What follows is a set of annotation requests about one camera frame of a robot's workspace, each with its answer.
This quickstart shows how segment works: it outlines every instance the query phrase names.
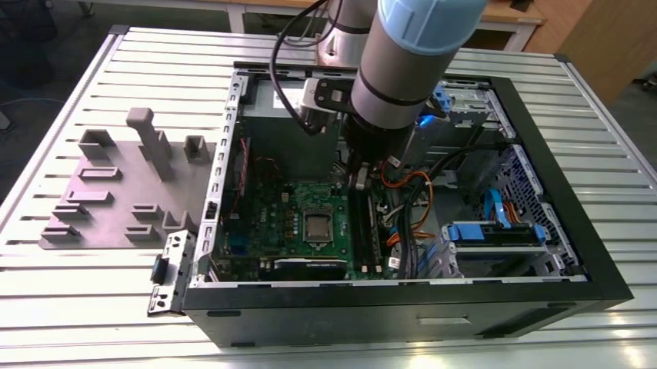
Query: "metal bracket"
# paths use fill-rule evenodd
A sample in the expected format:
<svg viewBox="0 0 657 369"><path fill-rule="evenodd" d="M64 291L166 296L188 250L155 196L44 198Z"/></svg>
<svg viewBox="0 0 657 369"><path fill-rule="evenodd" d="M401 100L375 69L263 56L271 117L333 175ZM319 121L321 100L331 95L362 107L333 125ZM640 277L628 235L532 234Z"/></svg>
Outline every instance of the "metal bracket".
<svg viewBox="0 0 657 369"><path fill-rule="evenodd" d="M164 250L155 258L151 282L155 284L148 303L148 316L184 315L187 291L196 238L190 231L171 233Z"/></svg>

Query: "blue latch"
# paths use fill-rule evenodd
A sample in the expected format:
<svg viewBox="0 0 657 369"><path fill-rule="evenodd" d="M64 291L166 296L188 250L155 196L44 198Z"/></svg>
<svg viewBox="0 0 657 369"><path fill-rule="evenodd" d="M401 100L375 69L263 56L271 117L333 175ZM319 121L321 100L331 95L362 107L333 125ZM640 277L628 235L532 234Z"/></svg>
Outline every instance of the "blue latch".
<svg viewBox="0 0 657 369"><path fill-rule="evenodd" d="M435 86L433 90L433 97L438 100L438 104L441 104L441 108L445 113L450 114L451 111L451 96L445 92L442 86Z"/></svg>
<svg viewBox="0 0 657 369"><path fill-rule="evenodd" d="M541 224L534 224L534 233L540 243L544 244L548 240L548 235L545 234L545 228Z"/></svg>

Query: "black cable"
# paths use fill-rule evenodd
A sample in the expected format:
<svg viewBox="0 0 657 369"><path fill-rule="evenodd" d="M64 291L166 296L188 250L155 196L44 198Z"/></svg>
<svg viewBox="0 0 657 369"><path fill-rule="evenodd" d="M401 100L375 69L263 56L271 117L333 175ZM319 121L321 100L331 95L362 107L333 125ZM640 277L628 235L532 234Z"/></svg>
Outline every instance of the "black cable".
<svg viewBox="0 0 657 369"><path fill-rule="evenodd" d="M431 167L429 170L427 176L431 178L431 180L437 177L438 173L458 159L461 156L466 155L467 153L473 151L480 151L480 150L502 150L509 147L509 144L506 142L502 143L494 143L494 144L482 144L482 145L473 145L473 146L466 146L461 148L459 150L451 152L447 156L445 156ZM418 183L414 188L413 192L410 193L410 196L406 198L406 201L403 203L403 211L405 213L403 216L398 218L398 230L399 230L399 244L402 246L402 250L406 249L406 253L409 254L409 257L402 259L399 262L399 270L409 270L407 278L413 279L414 276L417 275L417 270L418 270L418 265L417 265L417 243L415 243L415 237L413 235L413 228L411 228L411 209L413 209L413 203L415 202L415 199L419 197L419 194L422 193L422 188L423 188L423 182Z"/></svg>
<svg viewBox="0 0 657 369"><path fill-rule="evenodd" d="M301 128L305 130L305 132L311 136L318 134L322 131L322 127L313 127L309 123L305 122L305 120L299 116L299 113L297 112L297 110L291 106L290 100L287 100L287 96L283 93L283 90L281 88L281 82L278 80L277 58L278 58L278 52L281 51L281 46L282 46L283 40L286 39L286 35L287 35L287 32L290 32L291 26L306 15L309 15L315 9L318 9L327 1L329 0L318 0L317 2L314 2L314 4L310 5L298 15L295 15L295 17L286 24L286 27L283 28L281 35L278 35L277 43L274 44L274 49L271 52L271 59L269 60L269 76L271 78L274 90L277 91L278 97L281 98L281 103L283 103L283 106L286 107L286 110L290 113L291 117L295 119L297 124L301 126Z"/></svg>
<svg viewBox="0 0 657 369"><path fill-rule="evenodd" d="M306 37L309 37L309 31L310 31L311 35L315 35L315 33L318 33L318 18L323 18L323 16L326 15L326 12L329 10L329 6L331 6L331 1L333 0L329 0L326 2L326 4L323 5L322 13L319 12L319 10L321 10L319 8L315 10L313 17L310 18L309 25L306 25L306 28L305 28L299 38L297 40L287 38L286 40L283 40L283 44L286 44L287 46L290 46L293 48L306 48L307 47L307 45L303 43L303 39Z"/></svg>
<svg viewBox="0 0 657 369"><path fill-rule="evenodd" d="M335 23L338 22L338 19L339 19L339 12L342 11L343 1L345 0L339 0L338 10L335 11L335 19L333 20L331 28L329 28L329 31L325 32L322 37L318 40L309 42L307 44L294 44L294 45L287 44L287 45L290 45L294 48L310 48L313 46L319 45L322 42L325 42L325 40L329 38L329 35L331 34L333 30L335 29Z"/></svg>

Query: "green circuit board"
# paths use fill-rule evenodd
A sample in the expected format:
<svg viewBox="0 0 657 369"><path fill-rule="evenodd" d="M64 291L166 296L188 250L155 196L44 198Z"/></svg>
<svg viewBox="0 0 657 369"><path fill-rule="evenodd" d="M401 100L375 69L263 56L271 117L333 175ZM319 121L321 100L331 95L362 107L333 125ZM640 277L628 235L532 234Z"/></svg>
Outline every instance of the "green circuit board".
<svg viewBox="0 0 657 369"><path fill-rule="evenodd" d="M351 263L347 196L330 183L291 182L274 196L262 186L253 201L255 226L248 234L250 254L337 257ZM305 241L305 211L331 212L333 242Z"/></svg>

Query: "floor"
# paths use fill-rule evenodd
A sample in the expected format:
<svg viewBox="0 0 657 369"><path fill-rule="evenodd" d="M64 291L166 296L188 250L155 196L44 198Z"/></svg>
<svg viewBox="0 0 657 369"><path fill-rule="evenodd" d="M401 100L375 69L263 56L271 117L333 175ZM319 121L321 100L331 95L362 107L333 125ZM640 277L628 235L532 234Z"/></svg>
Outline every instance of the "floor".
<svg viewBox="0 0 657 369"><path fill-rule="evenodd" d="M56 71L54 80L29 91L11 87L0 80L0 111L13 123L13 129L0 133L0 201L60 109L52 101L25 101L3 106L4 101L17 98L66 100L115 24L228 32L228 17L223 12L96 4L95 16L84 18L75 2L58 1L51 13L59 36L43 48ZM278 16L246 15L250 33L273 34L285 23L286 19ZM303 28L305 25L299 25L293 35ZM610 110L649 162L657 166L657 93L645 93L640 85L630 85Z"/></svg>

